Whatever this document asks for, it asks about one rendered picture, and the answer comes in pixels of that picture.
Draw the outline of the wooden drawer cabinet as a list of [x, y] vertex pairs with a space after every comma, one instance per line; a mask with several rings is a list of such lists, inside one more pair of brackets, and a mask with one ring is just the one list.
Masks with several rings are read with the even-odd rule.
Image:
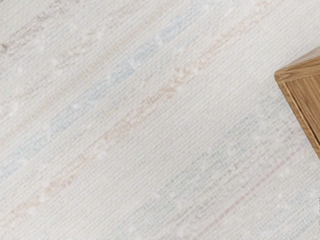
[[320, 46], [277, 70], [274, 78], [320, 159]]

